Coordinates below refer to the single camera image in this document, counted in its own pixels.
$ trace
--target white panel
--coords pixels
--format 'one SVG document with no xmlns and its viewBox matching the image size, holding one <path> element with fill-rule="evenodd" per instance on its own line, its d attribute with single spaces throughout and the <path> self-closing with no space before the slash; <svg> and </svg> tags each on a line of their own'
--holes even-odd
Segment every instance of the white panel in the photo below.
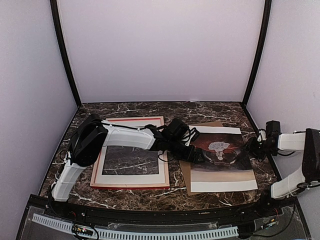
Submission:
<svg viewBox="0 0 320 240">
<path fill-rule="evenodd" d="M 320 129 L 320 1 L 272 3 L 262 60 L 248 109 L 259 128 L 281 122 L 283 133 Z M 276 157 L 283 177 L 302 162 L 302 153 Z M 299 198 L 310 231 L 320 238 L 320 189 Z"/>
<path fill-rule="evenodd" d="M 16 239 L 77 107 L 48 0 L 0 1 L 1 239 Z"/>
<path fill-rule="evenodd" d="M 263 0 L 59 0 L 83 102 L 241 101 Z"/>
</svg>

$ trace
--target dark marble tabletop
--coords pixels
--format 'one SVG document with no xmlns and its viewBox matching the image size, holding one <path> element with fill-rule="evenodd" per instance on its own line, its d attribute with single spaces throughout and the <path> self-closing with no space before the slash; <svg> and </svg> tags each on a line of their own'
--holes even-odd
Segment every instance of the dark marble tabletop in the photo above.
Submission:
<svg viewBox="0 0 320 240">
<path fill-rule="evenodd" d="M 187 124 L 221 121 L 225 127 L 241 129 L 244 141 L 254 136 L 254 130 L 236 102 L 128 102 L 128 103 L 86 103 L 75 115 L 67 133 L 59 146 L 58 154 L 50 165 L 40 191 L 45 197 L 48 186 L 62 164 L 59 152 L 66 150 L 73 131 L 90 114 L 97 113 L 102 119 L 124 117 L 164 116 L 168 124 L 173 118 L 181 118 Z M 171 161 L 169 166 L 170 189 L 152 190 L 110 190 L 90 187 L 93 167 L 88 167 L 80 175 L 71 191 L 69 202 L 92 207 L 136 210 L 136 211 L 182 211 L 204 210 L 236 206 L 256 202 L 261 191 L 276 182 L 276 176 L 268 162 L 250 159 L 258 190 L 242 192 L 201 193 L 189 196 L 180 169 L 179 161 Z"/>
</svg>

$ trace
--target brown cardboard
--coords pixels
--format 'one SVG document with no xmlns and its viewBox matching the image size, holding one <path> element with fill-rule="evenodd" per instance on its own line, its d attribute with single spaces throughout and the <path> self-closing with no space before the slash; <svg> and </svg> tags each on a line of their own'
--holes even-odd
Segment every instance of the brown cardboard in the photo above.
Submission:
<svg viewBox="0 0 320 240">
<path fill-rule="evenodd" d="M 204 122 L 204 123 L 197 123 L 192 124 L 193 126 L 207 126 L 207 127 L 223 127 L 222 123 L 220 121 L 210 121 L 210 122 Z M 184 183 L 186 186 L 186 190 L 188 192 L 189 196 L 200 194 L 200 192 L 191 192 L 191 174 L 190 174 L 190 168 L 191 164 L 190 162 L 186 161 L 179 161 L 180 168 L 183 174 Z"/>
</svg>

